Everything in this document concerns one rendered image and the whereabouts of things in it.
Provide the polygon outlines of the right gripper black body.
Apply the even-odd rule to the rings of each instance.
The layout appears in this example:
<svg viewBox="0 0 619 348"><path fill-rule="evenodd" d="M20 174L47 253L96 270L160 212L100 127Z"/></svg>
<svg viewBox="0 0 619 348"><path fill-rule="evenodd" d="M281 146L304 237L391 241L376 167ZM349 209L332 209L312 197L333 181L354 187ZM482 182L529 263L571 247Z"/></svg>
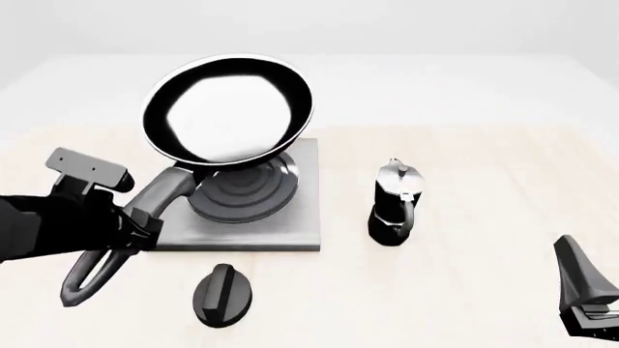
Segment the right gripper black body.
<svg viewBox="0 0 619 348"><path fill-rule="evenodd" d="M568 335L596 338L604 341L619 341L619 309L613 310L614 301L559 302L561 321Z"/></svg>

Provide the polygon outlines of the round black stove knob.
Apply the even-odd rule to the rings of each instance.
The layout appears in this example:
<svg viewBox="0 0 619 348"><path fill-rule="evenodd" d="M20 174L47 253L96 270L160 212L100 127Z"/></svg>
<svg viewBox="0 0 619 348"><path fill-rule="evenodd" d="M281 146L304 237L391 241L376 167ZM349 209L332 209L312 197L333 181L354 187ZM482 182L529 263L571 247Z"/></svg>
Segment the round black stove knob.
<svg viewBox="0 0 619 348"><path fill-rule="evenodd" d="M207 327L222 329L238 323L249 312L252 289L248 278L233 266L220 263L196 286L192 309Z"/></svg>

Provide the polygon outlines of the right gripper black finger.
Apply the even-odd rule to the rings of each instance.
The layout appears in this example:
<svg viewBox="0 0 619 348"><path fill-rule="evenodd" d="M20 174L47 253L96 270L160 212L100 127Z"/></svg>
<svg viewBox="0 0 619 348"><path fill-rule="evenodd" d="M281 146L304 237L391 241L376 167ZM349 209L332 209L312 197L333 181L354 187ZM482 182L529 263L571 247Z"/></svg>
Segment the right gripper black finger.
<svg viewBox="0 0 619 348"><path fill-rule="evenodd" d="M575 238L563 235L554 244L560 278L560 315L578 309L587 319L619 319L619 287L593 265Z"/></svg>

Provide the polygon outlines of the flat grey stove plate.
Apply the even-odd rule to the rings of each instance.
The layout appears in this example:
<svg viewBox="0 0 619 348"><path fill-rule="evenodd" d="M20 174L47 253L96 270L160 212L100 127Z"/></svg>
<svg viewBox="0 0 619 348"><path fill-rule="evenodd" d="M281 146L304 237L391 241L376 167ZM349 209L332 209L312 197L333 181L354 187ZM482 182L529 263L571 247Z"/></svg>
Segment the flat grey stove plate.
<svg viewBox="0 0 619 348"><path fill-rule="evenodd" d="M156 251L319 251L318 141L256 167L212 172L162 212Z"/></svg>

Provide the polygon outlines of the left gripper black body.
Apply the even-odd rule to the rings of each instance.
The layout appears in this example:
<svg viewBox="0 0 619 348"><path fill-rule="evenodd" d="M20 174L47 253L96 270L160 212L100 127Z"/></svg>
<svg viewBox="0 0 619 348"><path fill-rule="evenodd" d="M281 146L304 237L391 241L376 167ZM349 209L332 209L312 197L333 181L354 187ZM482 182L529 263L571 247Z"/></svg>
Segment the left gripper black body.
<svg viewBox="0 0 619 348"><path fill-rule="evenodd" d="M129 217L125 212L109 203L105 206L106 228L103 236L108 248L128 250L132 248L132 231Z"/></svg>

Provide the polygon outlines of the black and silver moka pot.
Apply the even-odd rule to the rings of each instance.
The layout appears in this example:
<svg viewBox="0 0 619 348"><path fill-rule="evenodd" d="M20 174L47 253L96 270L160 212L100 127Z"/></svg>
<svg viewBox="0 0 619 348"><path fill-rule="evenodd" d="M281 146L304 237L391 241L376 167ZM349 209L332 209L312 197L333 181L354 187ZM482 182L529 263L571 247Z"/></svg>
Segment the black and silver moka pot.
<svg viewBox="0 0 619 348"><path fill-rule="evenodd" d="M415 209L426 182L419 171L400 159L390 159L379 168L374 182L368 234L382 246L397 247L413 231Z"/></svg>

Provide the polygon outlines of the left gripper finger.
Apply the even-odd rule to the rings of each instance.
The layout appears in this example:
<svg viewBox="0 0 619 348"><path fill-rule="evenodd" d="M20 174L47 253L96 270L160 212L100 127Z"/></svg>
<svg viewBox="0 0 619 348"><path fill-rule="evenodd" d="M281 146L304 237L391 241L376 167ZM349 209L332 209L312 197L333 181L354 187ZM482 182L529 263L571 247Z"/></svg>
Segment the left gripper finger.
<svg viewBox="0 0 619 348"><path fill-rule="evenodd" d="M162 231L163 221L157 217L152 217L145 211L138 208L124 210L126 224L129 231L137 236L159 236Z"/></svg>
<svg viewBox="0 0 619 348"><path fill-rule="evenodd" d="M120 238L118 248L133 250L133 251L150 251L157 245L158 234L137 234L132 232L131 234L124 234Z"/></svg>

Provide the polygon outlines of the grey plate on black stalk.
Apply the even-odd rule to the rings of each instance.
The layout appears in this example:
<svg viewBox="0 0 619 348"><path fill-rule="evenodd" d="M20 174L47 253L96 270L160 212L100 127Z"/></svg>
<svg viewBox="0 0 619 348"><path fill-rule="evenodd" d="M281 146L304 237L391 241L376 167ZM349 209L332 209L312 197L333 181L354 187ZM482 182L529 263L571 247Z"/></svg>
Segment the grey plate on black stalk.
<svg viewBox="0 0 619 348"><path fill-rule="evenodd" d="M127 167L63 147L52 152L45 166L59 173L51 193L87 196L95 187L119 193L134 188L134 179Z"/></svg>

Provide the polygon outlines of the black frying pan grey handle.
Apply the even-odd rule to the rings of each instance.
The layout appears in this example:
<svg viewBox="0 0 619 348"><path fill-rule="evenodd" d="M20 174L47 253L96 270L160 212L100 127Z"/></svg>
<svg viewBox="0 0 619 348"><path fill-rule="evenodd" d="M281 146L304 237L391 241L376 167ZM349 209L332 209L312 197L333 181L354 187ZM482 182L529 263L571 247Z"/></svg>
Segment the black frying pan grey handle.
<svg viewBox="0 0 619 348"><path fill-rule="evenodd" d="M223 54L174 69L148 93L141 127L171 164L120 208L161 219L171 202L191 196L209 173L256 167L285 152L303 138L313 110L307 81L274 57ZM62 283L62 304L87 301L138 253L85 251Z"/></svg>

